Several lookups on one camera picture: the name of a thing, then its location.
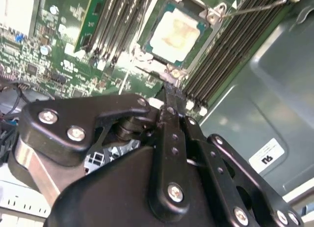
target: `wire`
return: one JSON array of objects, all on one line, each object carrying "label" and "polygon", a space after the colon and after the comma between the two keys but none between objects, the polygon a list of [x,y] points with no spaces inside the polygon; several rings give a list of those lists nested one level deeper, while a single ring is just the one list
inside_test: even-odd
[{"label": "wire", "polygon": [[233,16],[237,16],[237,15],[241,15],[241,14],[246,14],[249,12],[259,12],[259,11],[263,11],[263,10],[268,10],[268,9],[272,9],[274,7],[277,7],[279,5],[283,5],[285,3],[287,3],[288,0],[277,0],[269,5],[265,5],[265,6],[259,6],[259,7],[252,7],[249,9],[244,9],[244,10],[239,10],[237,12],[232,12],[229,14],[225,14],[223,15],[221,18],[228,18],[228,17],[233,17]]},{"label": "wire", "polygon": [[16,100],[15,100],[15,103],[14,103],[13,107],[12,107],[11,110],[7,113],[7,114],[11,114],[12,112],[15,111],[15,109],[17,108],[17,106],[18,106],[19,103],[20,103],[20,99],[21,99],[22,94],[23,94],[23,93],[22,93],[22,90],[21,90],[17,85],[11,84],[11,82],[1,82],[1,86],[2,86],[1,91],[2,91],[5,87],[11,87],[11,88],[13,88],[13,89],[16,91],[16,93],[18,94],[18,96],[17,96],[17,98],[16,98]]},{"label": "wire", "polygon": [[28,82],[28,81],[24,81],[24,80],[16,80],[16,81],[11,81],[8,82],[9,84],[25,84],[25,85],[30,85],[34,88],[37,88],[39,90],[41,90],[43,93],[46,94],[46,96],[50,97],[52,100],[55,100],[55,98],[48,92],[46,91],[44,88],[42,88],[40,85],[37,85],[33,82]]}]

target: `black bracket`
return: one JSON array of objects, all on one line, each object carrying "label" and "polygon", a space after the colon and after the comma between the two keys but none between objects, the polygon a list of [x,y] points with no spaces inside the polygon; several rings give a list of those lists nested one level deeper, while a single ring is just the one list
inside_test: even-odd
[{"label": "black bracket", "polygon": [[[39,118],[43,111],[56,115],[57,121],[43,123]],[[146,100],[135,94],[35,102],[23,108],[19,134],[24,143],[58,164],[77,166],[93,143],[95,128],[104,127],[108,132],[119,118],[143,116],[149,111]],[[83,130],[82,141],[67,135],[74,126]]]}]

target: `white label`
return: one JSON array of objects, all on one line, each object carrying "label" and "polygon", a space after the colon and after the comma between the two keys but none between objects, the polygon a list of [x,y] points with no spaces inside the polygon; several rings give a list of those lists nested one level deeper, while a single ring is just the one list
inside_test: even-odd
[{"label": "white label", "polygon": [[249,159],[249,163],[257,173],[261,173],[284,153],[284,149],[277,140],[271,139]]}]

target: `screw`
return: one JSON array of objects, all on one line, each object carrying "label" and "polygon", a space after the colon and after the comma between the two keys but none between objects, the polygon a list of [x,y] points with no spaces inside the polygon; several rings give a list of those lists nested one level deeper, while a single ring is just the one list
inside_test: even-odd
[{"label": "screw", "polygon": [[167,111],[169,111],[172,115],[176,114],[175,110],[172,107],[168,107]]},{"label": "screw", "polygon": [[58,120],[58,116],[51,111],[42,111],[39,113],[38,118],[41,122],[49,125],[55,124]]},{"label": "screw", "polygon": [[168,186],[168,195],[175,202],[183,200],[183,192],[177,184],[170,184]]},{"label": "screw", "polygon": [[176,147],[173,147],[173,148],[171,149],[171,151],[172,151],[172,154],[173,154],[173,155],[178,155],[178,154],[179,154],[179,150],[178,150]]},{"label": "screw", "polygon": [[216,136],[216,141],[217,141],[217,143],[219,143],[220,145],[222,145],[222,140],[221,140],[221,138],[219,138],[218,136]]},{"label": "screw", "polygon": [[288,220],[286,218],[286,216],[284,215],[284,213],[282,213],[281,211],[277,211],[277,216],[279,218],[279,220],[281,221],[281,223],[283,223],[284,225],[288,224]]},{"label": "screw", "polygon": [[85,138],[84,130],[78,126],[73,126],[68,129],[67,135],[69,139],[78,142],[82,141]]},{"label": "screw", "polygon": [[192,118],[189,118],[188,121],[192,124],[195,125],[195,121]]},{"label": "screw", "polygon": [[240,208],[236,207],[234,210],[236,219],[244,226],[249,224],[249,219],[247,218],[245,212]]},{"label": "screw", "polygon": [[298,219],[296,218],[296,216],[292,213],[289,212],[288,216],[290,217],[290,219],[298,226],[300,224],[300,222],[298,221]]},{"label": "screw", "polygon": [[146,106],[146,101],[143,98],[139,98],[137,102],[143,107]]}]

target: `green circuit board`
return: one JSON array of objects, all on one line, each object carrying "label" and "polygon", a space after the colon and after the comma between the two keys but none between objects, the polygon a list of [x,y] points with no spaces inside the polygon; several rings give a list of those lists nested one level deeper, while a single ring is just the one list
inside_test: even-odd
[{"label": "green circuit board", "polygon": [[[25,80],[39,84],[61,98],[132,92],[154,96],[163,81],[156,74],[135,68],[128,60],[102,69],[90,62],[90,55],[80,51],[84,37],[95,31],[99,13],[106,0],[40,0],[34,35],[17,41],[10,28],[0,28],[0,74],[7,80]],[[235,0],[201,0],[215,6],[224,2],[231,9]],[[139,39],[145,41],[161,11],[159,0]],[[191,62],[210,35],[207,29],[185,61]]]},{"label": "green circuit board", "polygon": [[[90,65],[88,56],[74,54],[88,0],[41,0],[35,34],[19,43],[16,33],[0,29],[1,76],[10,80],[25,80],[39,84],[49,93],[61,98],[94,96],[108,93],[132,92],[144,97],[154,96],[162,81],[142,71],[116,66],[99,70]],[[53,15],[50,7],[58,8]],[[51,52],[44,56],[42,45],[49,45]],[[30,73],[30,66],[36,72]],[[62,79],[53,80],[53,76]]]}]

